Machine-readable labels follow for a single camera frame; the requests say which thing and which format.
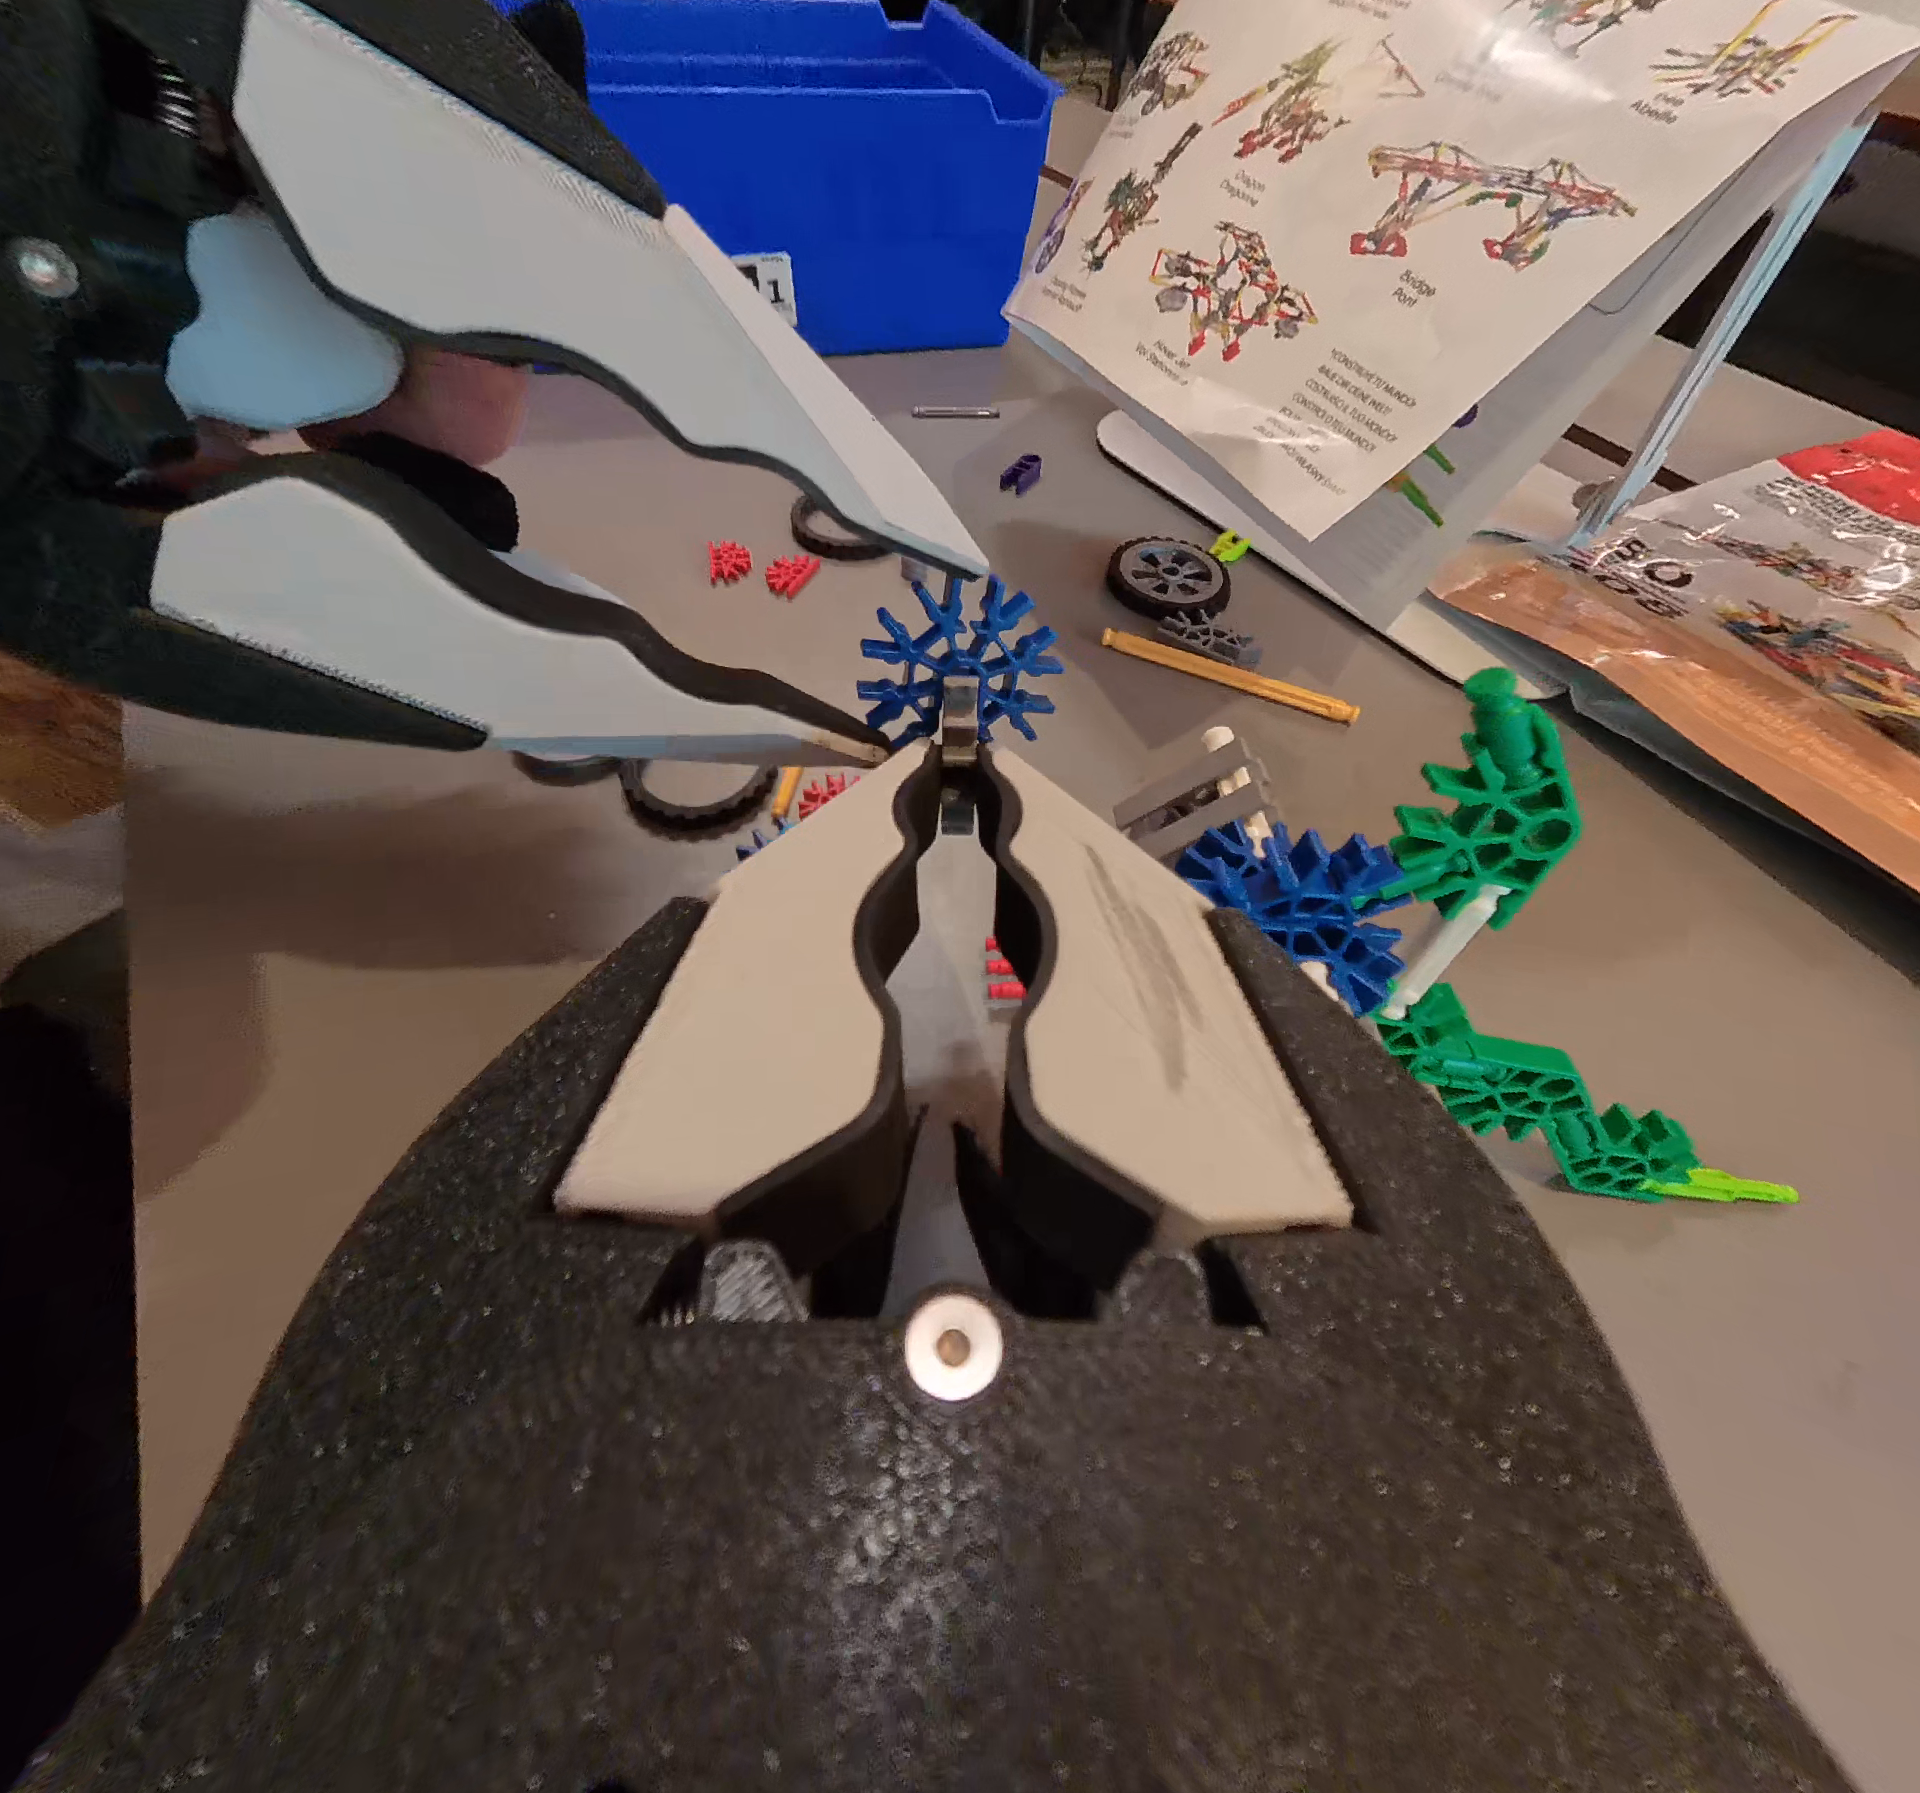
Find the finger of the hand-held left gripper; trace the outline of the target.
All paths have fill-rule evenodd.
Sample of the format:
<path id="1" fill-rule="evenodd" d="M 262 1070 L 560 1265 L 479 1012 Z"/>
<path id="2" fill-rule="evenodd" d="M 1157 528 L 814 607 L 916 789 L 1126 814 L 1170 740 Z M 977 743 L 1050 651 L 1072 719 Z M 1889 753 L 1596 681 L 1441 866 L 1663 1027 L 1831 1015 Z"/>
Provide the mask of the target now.
<path id="1" fill-rule="evenodd" d="M 258 462 L 160 520 L 166 620 L 542 757 L 880 768 L 877 730 L 701 662 L 624 604 L 489 552 L 392 472 Z"/>
<path id="2" fill-rule="evenodd" d="M 228 108 L 284 254 L 342 312 L 573 372 L 697 457 L 985 573 L 945 492 L 685 211 L 644 212 L 299 0 L 245 0 Z"/>

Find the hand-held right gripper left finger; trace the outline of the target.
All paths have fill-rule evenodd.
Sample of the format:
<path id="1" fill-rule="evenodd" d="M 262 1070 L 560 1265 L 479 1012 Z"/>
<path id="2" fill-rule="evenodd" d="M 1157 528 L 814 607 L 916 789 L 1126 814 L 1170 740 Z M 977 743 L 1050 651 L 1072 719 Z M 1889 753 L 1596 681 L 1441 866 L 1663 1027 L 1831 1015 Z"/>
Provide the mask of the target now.
<path id="1" fill-rule="evenodd" d="M 728 873 L 569 1157 L 568 1218 L 758 1241 L 827 1318 L 884 1302 L 916 1127 L 890 980 L 941 765 L 910 748 Z"/>

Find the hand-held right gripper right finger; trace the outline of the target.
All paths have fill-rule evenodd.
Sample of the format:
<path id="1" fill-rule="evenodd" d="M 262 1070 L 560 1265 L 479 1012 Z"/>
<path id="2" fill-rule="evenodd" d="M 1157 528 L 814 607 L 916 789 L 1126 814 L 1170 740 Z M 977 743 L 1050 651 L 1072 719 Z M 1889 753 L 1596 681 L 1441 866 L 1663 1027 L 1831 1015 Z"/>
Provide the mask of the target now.
<path id="1" fill-rule="evenodd" d="M 1216 911 L 1013 753 L 977 772 L 993 935 L 1023 987 L 997 1152 L 969 1153 L 969 1231 L 1024 1322 L 1128 1295 L 1261 1325 L 1242 1253 L 1358 1233 L 1358 1202 Z"/>

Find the blue plastic bin with tag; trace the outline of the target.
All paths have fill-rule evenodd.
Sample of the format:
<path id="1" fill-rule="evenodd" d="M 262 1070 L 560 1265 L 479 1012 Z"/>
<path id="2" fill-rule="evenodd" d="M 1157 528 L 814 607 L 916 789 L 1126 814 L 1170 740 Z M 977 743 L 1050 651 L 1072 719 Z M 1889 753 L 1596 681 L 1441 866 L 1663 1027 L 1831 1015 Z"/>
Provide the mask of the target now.
<path id="1" fill-rule="evenodd" d="M 1060 87 L 933 2 L 569 0 L 603 126 L 827 357 L 996 348 Z"/>

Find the grey clip connector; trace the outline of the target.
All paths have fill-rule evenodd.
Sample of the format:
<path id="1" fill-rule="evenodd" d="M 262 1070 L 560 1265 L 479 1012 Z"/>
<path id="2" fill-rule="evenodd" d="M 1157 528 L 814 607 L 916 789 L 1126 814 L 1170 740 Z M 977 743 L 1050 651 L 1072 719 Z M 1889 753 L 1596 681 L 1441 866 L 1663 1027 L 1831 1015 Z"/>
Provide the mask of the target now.
<path id="1" fill-rule="evenodd" d="M 939 833 L 960 837 L 975 833 L 980 785 L 980 681 L 950 675 L 943 681 L 941 709 L 932 735 L 939 757 Z"/>

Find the person's left hand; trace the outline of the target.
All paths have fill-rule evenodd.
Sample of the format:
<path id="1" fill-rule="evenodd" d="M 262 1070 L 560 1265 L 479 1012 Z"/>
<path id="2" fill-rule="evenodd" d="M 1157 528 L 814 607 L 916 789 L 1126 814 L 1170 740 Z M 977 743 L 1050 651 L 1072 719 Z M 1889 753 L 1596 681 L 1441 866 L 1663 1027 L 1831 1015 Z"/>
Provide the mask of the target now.
<path id="1" fill-rule="evenodd" d="M 515 446 L 529 395 L 530 374 L 519 366 L 413 345 L 389 397 L 365 414 L 304 426 L 299 437 L 332 452 L 350 437 L 389 434 L 489 468 Z"/>

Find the large black rubber tire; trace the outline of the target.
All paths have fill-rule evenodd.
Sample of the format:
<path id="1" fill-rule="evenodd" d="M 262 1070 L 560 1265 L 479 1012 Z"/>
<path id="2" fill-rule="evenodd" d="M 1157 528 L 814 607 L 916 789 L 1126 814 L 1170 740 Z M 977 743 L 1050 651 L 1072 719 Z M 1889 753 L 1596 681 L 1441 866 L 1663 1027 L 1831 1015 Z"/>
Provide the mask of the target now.
<path id="1" fill-rule="evenodd" d="M 663 794 L 652 780 L 652 763 L 619 761 L 616 780 L 636 826 L 652 836 L 697 842 L 731 836 L 760 816 L 781 778 L 780 768 L 744 772 L 738 785 L 714 799 L 682 800 Z"/>

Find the long yellow rod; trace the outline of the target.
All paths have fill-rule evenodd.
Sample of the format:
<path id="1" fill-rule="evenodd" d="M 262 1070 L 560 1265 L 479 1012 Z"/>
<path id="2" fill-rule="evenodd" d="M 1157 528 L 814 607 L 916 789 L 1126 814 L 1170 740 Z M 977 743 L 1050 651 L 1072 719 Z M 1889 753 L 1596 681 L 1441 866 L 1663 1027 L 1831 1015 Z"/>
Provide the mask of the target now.
<path id="1" fill-rule="evenodd" d="M 1362 719 L 1362 709 L 1355 703 L 1327 696 L 1279 678 L 1256 673 L 1251 670 L 1240 670 L 1237 665 L 1211 659 L 1209 654 L 1173 647 L 1141 635 L 1106 628 L 1097 643 L 1101 648 L 1115 654 L 1122 654 L 1131 662 L 1175 672 L 1185 678 L 1225 689 L 1238 696 L 1258 698 L 1261 703 L 1307 715 L 1309 719 L 1337 726 L 1352 726 Z"/>

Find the toy dinosaur model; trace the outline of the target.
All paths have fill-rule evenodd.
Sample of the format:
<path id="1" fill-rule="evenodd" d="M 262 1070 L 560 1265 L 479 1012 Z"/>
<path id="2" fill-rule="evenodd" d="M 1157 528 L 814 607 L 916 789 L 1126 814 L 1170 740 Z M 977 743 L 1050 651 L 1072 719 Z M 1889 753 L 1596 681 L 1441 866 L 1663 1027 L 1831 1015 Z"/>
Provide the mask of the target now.
<path id="1" fill-rule="evenodd" d="M 1447 975 L 1500 931 L 1581 836 L 1556 726 L 1508 670 L 1463 689 L 1470 730 L 1454 768 L 1428 765 L 1430 805 L 1397 810 L 1381 846 L 1292 836 L 1250 768 L 1164 787 L 1121 830 L 1209 906 L 1254 928 L 1348 1012 L 1475 1134 L 1537 1137 L 1575 1194 L 1653 1204 L 1793 1206 L 1797 1190 L 1706 1167 L 1659 1109 L 1599 1106 L 1571 1055 L 1487 1033 Z"/>

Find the small black rubber tire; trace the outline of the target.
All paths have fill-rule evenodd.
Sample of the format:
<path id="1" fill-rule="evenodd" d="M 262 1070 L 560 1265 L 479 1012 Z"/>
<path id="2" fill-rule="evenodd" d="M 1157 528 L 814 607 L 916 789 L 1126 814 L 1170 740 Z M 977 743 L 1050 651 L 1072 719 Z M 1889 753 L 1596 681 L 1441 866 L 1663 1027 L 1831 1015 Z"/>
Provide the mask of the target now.
<path id="1" fill-rule="evenodd" d="M 789 509 L 789 530 L 800 552 L 823 562 L 868 564 L 897 559 L 897 552 L 802 492 Z"/>

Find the small black toy wheel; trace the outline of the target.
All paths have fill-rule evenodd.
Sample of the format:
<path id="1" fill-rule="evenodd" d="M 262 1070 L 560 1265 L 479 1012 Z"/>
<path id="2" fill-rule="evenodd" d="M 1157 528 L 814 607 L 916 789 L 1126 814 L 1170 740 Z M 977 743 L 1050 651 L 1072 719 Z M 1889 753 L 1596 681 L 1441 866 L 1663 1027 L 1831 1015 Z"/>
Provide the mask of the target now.
<path id="1" fill-rule="evenodd" d="M 1228 567 L 1209 548 L 1177 536 L 1141 536 L 1117 546 L 1106 586 L 1121 606 L 1151 622 L 1211 620 L 1233 599 Z"/>

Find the white booklet stand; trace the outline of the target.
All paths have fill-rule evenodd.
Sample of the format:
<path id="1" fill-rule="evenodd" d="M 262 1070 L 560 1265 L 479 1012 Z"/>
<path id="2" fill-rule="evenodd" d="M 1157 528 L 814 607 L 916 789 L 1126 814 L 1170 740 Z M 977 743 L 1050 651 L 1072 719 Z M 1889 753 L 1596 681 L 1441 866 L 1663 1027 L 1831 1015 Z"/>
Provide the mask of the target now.
<path id="1" fill-rule="evenodd" d="M 1453 474 L 1439 484 L 1443 528 L 1381 488 L 1322 536 L 1287 536 L 1270 515 L 1240 509 L 1128 414 L 1107 414 L 1095 429 L 1097 446 L 1209 528 L 1248 536 L 1254 556 L 1413 659 L 1463 679 L 1470 636 L 1439 599 L 1445 570 L 1478 536 L 1515 536 L 1548 552 L 1591 538 L 1654 482 L 1737 335 L 1870 134 L 1877 111 L 1846 118 L 1843 105 L 1846 97 L 1837 97 L 1793 118 L 1487 395 L 1475 423 L 1449 447 Z M 1580 411 L 1626 374 L 1749 230 L 1760 230 L 1760 242 L 1739 260 L 1729 294 L 1628 459 L 1610 468 L 1610 484 L 1578 487 L 1545 471 L 1548 449 Z"/>

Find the toy kit plastic bag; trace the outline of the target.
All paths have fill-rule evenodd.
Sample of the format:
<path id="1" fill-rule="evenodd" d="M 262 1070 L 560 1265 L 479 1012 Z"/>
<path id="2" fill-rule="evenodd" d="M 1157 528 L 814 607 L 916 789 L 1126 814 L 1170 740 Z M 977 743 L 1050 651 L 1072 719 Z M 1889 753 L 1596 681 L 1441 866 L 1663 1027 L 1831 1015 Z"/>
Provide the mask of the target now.
<path id="1" fill-rule="evenodd" d="M 1618 514 L 1481 538 L 1441 597 L 1919 890 L 1919 438 L 1877 431 Z"/>

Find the model instruction booklet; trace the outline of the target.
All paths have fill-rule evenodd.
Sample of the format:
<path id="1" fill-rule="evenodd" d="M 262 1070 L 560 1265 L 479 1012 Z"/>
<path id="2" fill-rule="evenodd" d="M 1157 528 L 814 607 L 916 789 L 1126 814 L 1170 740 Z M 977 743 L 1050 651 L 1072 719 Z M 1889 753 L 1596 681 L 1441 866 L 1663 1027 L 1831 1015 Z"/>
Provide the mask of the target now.
<path id="1" fill-rule="evenodd" d="M 1916 58 L 1916 0 L 1178 0 L 1014 331 L 1386 629 Z"/>

